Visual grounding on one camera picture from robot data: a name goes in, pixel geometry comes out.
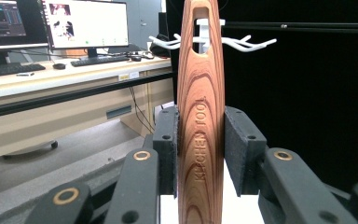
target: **computer mouse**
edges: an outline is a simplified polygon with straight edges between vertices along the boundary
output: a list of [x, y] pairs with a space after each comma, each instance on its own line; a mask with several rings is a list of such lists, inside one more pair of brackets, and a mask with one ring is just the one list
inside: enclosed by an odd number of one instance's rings
[[142, 60], [141, 56], [131, 56], [131, 60], [133, 62], [140, 62]]
[[54, 69], [63, 70], [63, 69], [65, 69], [65, 67], [66, 67], [66, 64], [64, 64], [64, 63], [55, 63], [55, 64], [53, 64]]

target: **white desk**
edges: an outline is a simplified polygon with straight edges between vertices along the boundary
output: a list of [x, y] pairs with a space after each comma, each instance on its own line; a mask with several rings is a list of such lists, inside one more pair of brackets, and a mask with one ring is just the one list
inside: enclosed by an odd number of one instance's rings
[[[65, 70], [54, 70], [52, 62], [45, 62], [41, 64], [47, 69], [34, 72], [32, 77], [0, 77], [0, 105], [99, 87], [118, 82], [119, 75], [132, 72], [140, 72], [140, 77], [145, 77], [171, 71], [171, 60], [164, 59], [82, 67], [73, 67], [71, 60], [56, 61], [67, 63]], [[133, 89], [137, 104], [149, 120], [154, 106], [173, 100], [170, 78], [135, 86]], [[125, 106], [130, 106], [131, 112], [111, 119], [121, 119], [145, 136], [148, 130], [134, 116], [134, 102], [128, 88], [0, 116], [0, 156], [101, 124], [108, 121], [108, 111]]]

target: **keyboard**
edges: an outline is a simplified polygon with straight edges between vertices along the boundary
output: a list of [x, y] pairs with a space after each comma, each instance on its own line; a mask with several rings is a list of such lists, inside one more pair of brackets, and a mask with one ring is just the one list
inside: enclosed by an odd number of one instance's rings
[[88, 58], [88, 59], [82, 59], [79, 61], [71, 62], [71, 65], [73, 67], [78, 67], [78, 66], [87, 66], [87, 65], [100, 64], [100, 63], [118, 63], [118, 62], [125, 62], [128, 60], [129, 60], [129, 58], [127, 58], [126, 56], [106, 57], [106, 58]]
[[25, 72], [34, 72], [45, 70], [46, 67], [40, 65], [39, 63], [32, 63], [32, 64], [2, 64], [0, 65], [0, 76], [11, 75], [11, 74], [18, 74], [18, 73], [25, 73]]

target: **computer monitor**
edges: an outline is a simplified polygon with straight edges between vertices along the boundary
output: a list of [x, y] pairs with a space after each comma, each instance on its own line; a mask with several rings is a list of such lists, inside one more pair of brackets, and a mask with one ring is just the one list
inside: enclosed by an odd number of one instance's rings
[[126, 3], [42, 0], [51, 49], [87, 49], [129, 45]]
[[37, 0], [0, 1], [0, 64], [7, 52], [48, 46], [46, 29]]

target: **wooden paddle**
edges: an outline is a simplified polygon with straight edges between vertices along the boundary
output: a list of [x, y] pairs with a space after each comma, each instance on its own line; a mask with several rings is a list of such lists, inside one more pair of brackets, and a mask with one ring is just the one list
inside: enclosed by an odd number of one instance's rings
[[[208, 19], [211, 46], [193, 50], [194, 20]], [[186, 0], [179, 51], [179, 223], [220, 224], [225, 84], [216, 0]]]

